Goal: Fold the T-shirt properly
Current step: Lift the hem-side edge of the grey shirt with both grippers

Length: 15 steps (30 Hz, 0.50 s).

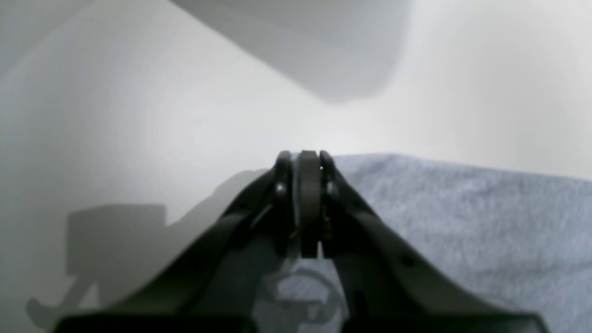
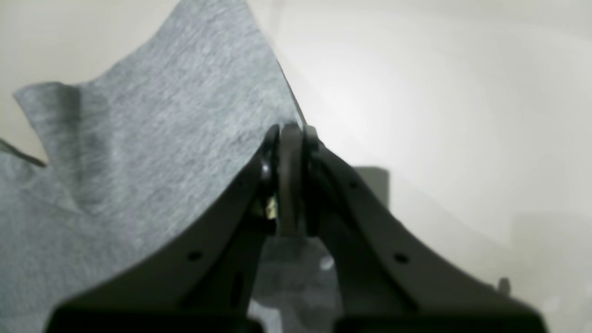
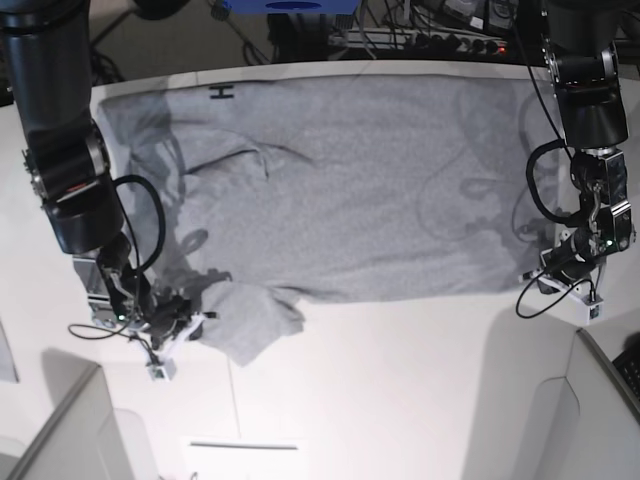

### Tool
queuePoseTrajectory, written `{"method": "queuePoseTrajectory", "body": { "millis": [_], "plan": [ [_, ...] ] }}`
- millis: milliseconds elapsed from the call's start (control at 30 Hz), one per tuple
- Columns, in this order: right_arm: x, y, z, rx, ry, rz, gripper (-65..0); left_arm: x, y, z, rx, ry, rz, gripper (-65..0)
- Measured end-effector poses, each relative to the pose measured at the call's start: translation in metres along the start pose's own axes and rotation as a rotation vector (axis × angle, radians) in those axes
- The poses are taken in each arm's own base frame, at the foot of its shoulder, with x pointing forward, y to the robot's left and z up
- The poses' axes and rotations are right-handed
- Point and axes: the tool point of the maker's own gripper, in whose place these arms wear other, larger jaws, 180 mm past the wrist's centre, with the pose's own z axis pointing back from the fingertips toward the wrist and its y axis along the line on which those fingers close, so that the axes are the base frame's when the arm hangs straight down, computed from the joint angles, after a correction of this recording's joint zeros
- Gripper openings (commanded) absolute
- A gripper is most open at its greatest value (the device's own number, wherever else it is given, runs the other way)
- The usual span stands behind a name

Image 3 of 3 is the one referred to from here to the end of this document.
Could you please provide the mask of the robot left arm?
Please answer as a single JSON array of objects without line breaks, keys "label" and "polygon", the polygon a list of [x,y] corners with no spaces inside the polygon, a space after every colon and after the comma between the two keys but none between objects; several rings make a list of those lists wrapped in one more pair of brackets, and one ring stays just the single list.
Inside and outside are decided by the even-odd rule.
[{"label": "robot left arm", "polygon": [[545,60],[553,81],[564,138],[573,151],[570,175],[577,212],[561,219],[569,238],[549,253],[550,277],[571,285],[634,234],[627,168],[620,149],[628,138],[615,37],[630,1],[545,1]]}]

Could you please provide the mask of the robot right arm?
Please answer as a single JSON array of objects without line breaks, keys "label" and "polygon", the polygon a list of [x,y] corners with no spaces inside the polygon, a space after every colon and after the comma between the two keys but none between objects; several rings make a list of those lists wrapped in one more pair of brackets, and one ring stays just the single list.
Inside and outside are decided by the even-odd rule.
[{"label": "robot right arm", "polygon": [[[202,334],[189,299],[153,289],[147,271],[159,259],[167,221],[158,191],[139,175],[113,178],[104,137],[90,111],[98,73],[87,1],[4,1],[1,47],[26,141],[31,185],[61,250],[73,259],[102,337],[123,336],[150,354]],[[149,195],[158,236],[140,254],[117,189]]]}]

